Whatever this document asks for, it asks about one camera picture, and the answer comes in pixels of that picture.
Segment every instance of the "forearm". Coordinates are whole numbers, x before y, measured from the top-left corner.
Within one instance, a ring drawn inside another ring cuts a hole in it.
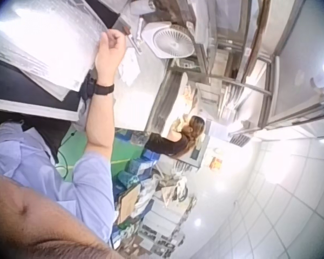
[[[86,124],[87,151],[111,158],[114,142],[113,94],[94,95]]]

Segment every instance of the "man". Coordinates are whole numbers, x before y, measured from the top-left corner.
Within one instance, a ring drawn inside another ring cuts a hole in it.
[[[24,123],[0,126],[0,246],[13,258],[121,258],[105,245],[114,222],[110,159],[114,141],[113,82],[125,36],[103,33],[87,145],[65,182],[50,148]]]

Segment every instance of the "hand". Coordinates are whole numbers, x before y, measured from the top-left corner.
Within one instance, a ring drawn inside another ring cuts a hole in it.
[[[116,70],[123,60],[125,52],[125,35],[118,30],[108,30],[102,33],[95,61],[98,85],[111,86],[114,84]]]

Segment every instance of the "hair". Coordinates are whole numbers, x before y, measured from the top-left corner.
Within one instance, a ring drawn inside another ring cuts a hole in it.
[[[85,246],[74,242],[51,241],[48,245],[37,244],[20,251],[15,258],[34,259],[123,259],[109,247]]]
[[[181,134],[188,139],[187,146],[172,158],[179,158],[189,152],[197,143],[198,138],[203,134],[205,129],[205,121],[198,116],[192,116],[187,126],[183,127]]]

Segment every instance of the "white tiled wall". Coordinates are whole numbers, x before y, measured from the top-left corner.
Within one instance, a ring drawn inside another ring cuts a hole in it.
[[[193,259],[324,255],[324,144],[316,139],[284,142],[288,166],[274,161],[280,144],[262,143],[234,211]],[[265,179],[272,164],[285,174],[278,183]]]

